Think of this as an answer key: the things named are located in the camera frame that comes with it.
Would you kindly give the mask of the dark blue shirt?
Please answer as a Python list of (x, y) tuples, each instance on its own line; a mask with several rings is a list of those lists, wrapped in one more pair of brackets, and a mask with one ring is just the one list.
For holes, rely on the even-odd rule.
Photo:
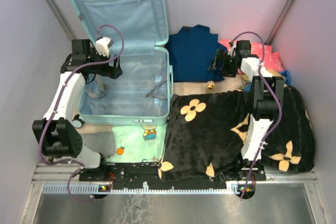
[(169, 36), (165, 45), (173, 67), (174, 82), (223, 81), (220, 70), (208, 70), (217, 50), (227, 48), (218, 42), (218, 34), (212, 34), (210, 28), (203, 25), (183, 26), (181, 30)]

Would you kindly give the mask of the black floral fleece blanket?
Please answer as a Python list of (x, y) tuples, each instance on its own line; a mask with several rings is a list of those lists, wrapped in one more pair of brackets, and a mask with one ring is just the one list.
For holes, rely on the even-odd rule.
[[(174, 95), (160, 163), (178, 171), (204, 171), (236, 162), (249, 127), (248, 96), (234, 90), (215, 94)], [(285, 173), (314, 168), (316, 141), (303, 98), (285, 86), (282, 118), (266, 138), (261, 163)]]

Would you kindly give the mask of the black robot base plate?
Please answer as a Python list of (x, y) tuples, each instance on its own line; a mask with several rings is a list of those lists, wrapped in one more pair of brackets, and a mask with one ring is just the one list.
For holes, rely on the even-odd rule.
[(116, 183), (117, 189), (139, 188), (147, 182), (151, 188), (167, 189), (176, 186), (178, 189), (224, 189), (229, 181), (247, 179), (248, 168), (233, 162), (228, 167), (214, 170), (208, 167), (204, 171), (192, 169), (178, 171), (167, 162), (165, 163), (107, 163), (98, 168), (84, 169), (80, 172), (81, 182)]

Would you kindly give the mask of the light green cartoon cloth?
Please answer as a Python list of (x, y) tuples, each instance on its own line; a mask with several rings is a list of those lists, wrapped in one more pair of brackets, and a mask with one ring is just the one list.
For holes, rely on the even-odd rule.
[(166, 125), (123, 125), (112, 128), (116, 144), (109, 163), (159, 162), (164, 153)]

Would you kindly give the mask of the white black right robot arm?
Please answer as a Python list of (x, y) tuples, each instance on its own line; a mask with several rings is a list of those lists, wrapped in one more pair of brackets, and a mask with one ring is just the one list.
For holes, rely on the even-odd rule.
[(251, 83), (247, 93), (249, 127), (241, 149), (243, 161), (234, 167), (239, 179), (248, 179), (261, 160), (269, 128), (277, 126), (281, 120), (284, 79), (267, 70), (263, 61), (251, 52), (249, 40), (230, 41), (229, 51), (218, 50), (208, 70), (220, 70), (224, 77), (235, 77), (241, 71)]

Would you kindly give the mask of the small gold bottle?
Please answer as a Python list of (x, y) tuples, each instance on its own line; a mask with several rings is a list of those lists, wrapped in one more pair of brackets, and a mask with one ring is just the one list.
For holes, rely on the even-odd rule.
[(214, 89), (214, 82), (213, 81), (208, 81), (206, 84), (206, 90), (213, 90)]

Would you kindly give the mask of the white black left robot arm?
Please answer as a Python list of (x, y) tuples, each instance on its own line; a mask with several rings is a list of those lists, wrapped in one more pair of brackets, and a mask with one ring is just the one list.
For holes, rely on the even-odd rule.
[(108, 177), (109, 167), (102, 163), (102, 154), (84, 146), (82, 137), (72, 124), (73, 113), (91, 74), (112, 79), (121, 74), (119, 56), (110, 57), (113, 40), (100, 37), (74, 39), (72, 52), (60, 68), (60, 80), (53, 101), (32, 130), (39, 146), (39, 159), (46, 165), (77, 164), (80, 170), (91, 169), (98, 180)]

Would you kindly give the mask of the pink printed garment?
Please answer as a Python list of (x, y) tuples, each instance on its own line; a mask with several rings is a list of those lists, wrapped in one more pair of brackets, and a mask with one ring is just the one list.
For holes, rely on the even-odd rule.
[[(230, 51), (230, 39), (221, 39), (219, 41), (220, 45), (216, 52), (215, 57), (220, 58), (220, 56), (225, 51)], [(251, 42), (251, 53), (257, 55), (259, 59), (262, 58), (262, 44), (260, 42)], [(264, 57), (264, 66), (266, 69), (274, 74), (275, 76), (281, 76), (281, 72), (284, 71), (284, 68), (281, 65), (280, 54), (278, 52), (272, 51), (272, 46), (265, 45), (265, 57)]]

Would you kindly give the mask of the grey cloth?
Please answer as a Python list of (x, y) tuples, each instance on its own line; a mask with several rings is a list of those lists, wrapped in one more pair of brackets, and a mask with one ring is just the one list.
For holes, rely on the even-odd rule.
[(113, 132), (83, 133), (81, 134), (84, 146), (105, 157), (116, 153), (116, 144)]

